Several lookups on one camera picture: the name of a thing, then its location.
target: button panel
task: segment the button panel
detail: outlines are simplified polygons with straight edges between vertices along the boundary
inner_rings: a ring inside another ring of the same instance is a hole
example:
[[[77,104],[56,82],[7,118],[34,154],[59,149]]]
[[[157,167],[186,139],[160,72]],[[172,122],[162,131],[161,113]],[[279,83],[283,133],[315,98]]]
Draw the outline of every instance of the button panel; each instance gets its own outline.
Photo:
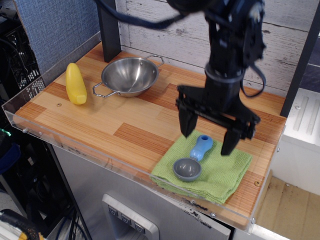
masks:
[[[108,206],[108,207],[109,207],[109,212],[110,212],[112,215],[118,217],[118,211],[115,210],[112,206]]]
[[[128,225],[131,225],[131,219],[128,218],[127,216],[121,214],[121,218],[122,218],[122,221],[124,221],[126,224]]]
[[[145,234],[146,233],[146,230],[144,227],[140,226],[139,224],[137,224],[136,222],[134,223],[134,227],[135,229],[139,232],[139,233],[142,233],[142,234]]]

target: green dish cloth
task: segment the green dish cloth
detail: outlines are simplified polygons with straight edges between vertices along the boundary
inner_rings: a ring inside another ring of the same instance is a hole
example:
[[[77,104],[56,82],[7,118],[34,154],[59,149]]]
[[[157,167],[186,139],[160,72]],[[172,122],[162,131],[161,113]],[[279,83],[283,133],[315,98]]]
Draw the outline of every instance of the green dish cloth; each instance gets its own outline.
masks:
[[[196,145],[200,135],[202,133],[194,130],[188,138],[181,136],[165,153],[151,174],[210,202],[223,204],[236,191],[251,163],[252,156],[238,149],[234,149],[229,156],[221,156],[222,143],[213,140],[212,148],[205,153],[199,162],[202,167],[199,178],[192,182],[183,182],[174,174],[174,162],[180,158],[189,157],[190,151]],[[151,179],[166,190],[188,195],[187,192],[164,181],[154,177]]]

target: stainless steel bowl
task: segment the stainless steel bowl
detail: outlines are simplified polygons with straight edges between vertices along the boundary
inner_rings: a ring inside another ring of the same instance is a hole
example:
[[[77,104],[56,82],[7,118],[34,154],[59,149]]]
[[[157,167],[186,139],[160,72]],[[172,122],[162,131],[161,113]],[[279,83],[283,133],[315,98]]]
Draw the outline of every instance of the stainless steel bowl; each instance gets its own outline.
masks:
[[[147,60],[150,57],[161,58],[162,63],[157,66]],[[159,76],[158,67],[162,64],[164,64],[164,59],[159,55],[150,55],[145,58],[125,57],[113,61],[103,69],[102,82],[92,88],[93,94],[103,98],[114,94],[126,98],[138,96],[155,84]],[[108,95],[97,94],[95,88],[101,84],[113,92]]]

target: bowl handle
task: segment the bowl handle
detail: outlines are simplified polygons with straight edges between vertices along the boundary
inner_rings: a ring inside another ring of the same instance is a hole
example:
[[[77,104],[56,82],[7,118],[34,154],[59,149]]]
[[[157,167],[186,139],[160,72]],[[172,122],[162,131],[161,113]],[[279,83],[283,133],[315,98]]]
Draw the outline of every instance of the bowl handle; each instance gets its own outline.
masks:
[[[163,58],[162,56],[154,55],[154,54],[151,54],[151,55],[149,55],[149,56],[146,56],[144,59],[148,59],[148,58],[150,58],[150,57],[161,58],[161,61],[162,61],[162,62],[161,62],[158,66],[156,66],[157,68],[160,67],[162,64],[165,63],[164,58]]]
[[[108,94],[108,95],[97,94],[95,88],[98,87],[98,86],[100,86],[101,84],[102,84],[102,82],[100,82],[100,83],[98,83],[97,85],[95,85],[95,86],[92,87],[92,90],[93,90],[93,94],[94,94],[94,95],[96,95],[96,96],[98,96],[98,97],[102,97],[102,98],[107,98],[107,97],[110,97],[110,96],[113,95],[113,94],[118,93],[118,92],[114,91],[114,92],[112,92],[112,93],[110,93],[110,94]]]

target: black cable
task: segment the black cable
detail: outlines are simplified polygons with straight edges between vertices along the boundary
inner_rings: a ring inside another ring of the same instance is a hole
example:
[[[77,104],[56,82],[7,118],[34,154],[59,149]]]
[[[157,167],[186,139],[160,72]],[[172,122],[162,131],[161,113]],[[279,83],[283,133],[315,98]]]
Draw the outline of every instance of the black cable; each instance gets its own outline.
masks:
[[[35,64],[37,64],[37,63],[33,62],[33,63],[30,63],[30,64],[26,65],[25,67],[27,68],[27,67],[30,67],[30,66],[35,65]]]
[[[77,227],[79,228],[80,232],[82,233],[84,240],[88,240],[83,228],[79,224],[77,224]]]
[[[260,78],[262,79],[262,89],[260,91],[258,91],[257,93],[253,94],[253,95],[248,95],[245,91],[245,88],[244,88],[244,80],[242,79],[242,81],[240,82],[240,87],[241,87],[241,90],[243,92],[243,94],[247,97],[247,98],[253,98],[253,97],[256,97],[258,95],[260,95],[264,90],[265,90],[265,87],[266,87],[266,83],[267,83],[267,79],[265,77],[265,75],[263,74],[263,72],[253,63],[250,65],[250,67],[252,68],[253,71],[255,71],[259,76]]]
[[[4,209],[1,211],[0,221],[20,229],[28,240],[40,240],[39,232],[35,224],[11,209]]]
[[[8,41],[4,40],[4,39],[1,39],[0,38],[0,42],[6,44],[7,46],[9,46],[11,49],[14,50],[14,52],[17,54],[17,57],[19,58],[19,61],[23,67],[23,70],[24,70],[24,74],[25,74],[25,77],[28,78],[28,69],[26,68],[25,64],[24,64],[24,61],[22,60],[18,50]]]
[[[57,232],[57,234],[56,234],[55,240],[59,240],[59,236],[60,236],[61,231],[62,231],[64,225],[66,224],[67,220],[68,220],[68,218],[65,217],[64,220],[63,220],[63,222],[61,223],[61,225],[60,225],[60,227],[59,227],[59,230],[58,230],[58,232]]]
[[[107,14],[111,15],[120,22],[127,23],[130,25],[135,25],[139,27],[144,27],[148,29],[165,29],[171,24],[183,19],[186,15],[177,15],[169,19],[161,20],[159,22],[151,22],[135,16],[126,15],[117,12],[112,7],[108,6],[103,0],[94,0],[97,5],[99,5]]]
[[[72,240],[72,236],[73,236],[73,232],[74,232],[74,227],[75,227],[75,222],[76,222],[76,217],[77,217],[77,211],[75,210],[73,212],[73,217],[71,220],[71,227],[70,227],[70,231],[69,231],[69,237],[68,240]]]
[[[7,81],[7,79],[8,79],[8,77],[9,77],[10,68],[11,68],[11,58],[10,58],[9,55],[7,56],[7,63],[8,63],[8,67],[6,69],[5,76],[4,76],[4,79],[0,80],[0,84],[5,83]]]
[[[25,77],[25,76],[24,76],[24,73],[21,71],[21,69],[16,70],[16,71],[13,73],[13,75],[14,75],[14,77],[15,77],[15,79],[16,79],[16,81],[17,81],[18,86],[19,86],[20,89],[22,88],[22,85],[24,84],[24,83],[23,83],[23,80],[26,81],[26,84],[27,84],[27,85],[30,84],[29,77],[28,77],[29,75]]]
[[[40,202],[46,203],[50,199],[50,195],[47,192],[44,183],[41,180],[38,180],[35,184],[36,195]]]
[[[75,222],[75,229],[73,230],[73,240],[76,240],[77,227],[79,227],[79,216],[77,217],[76,222]]]

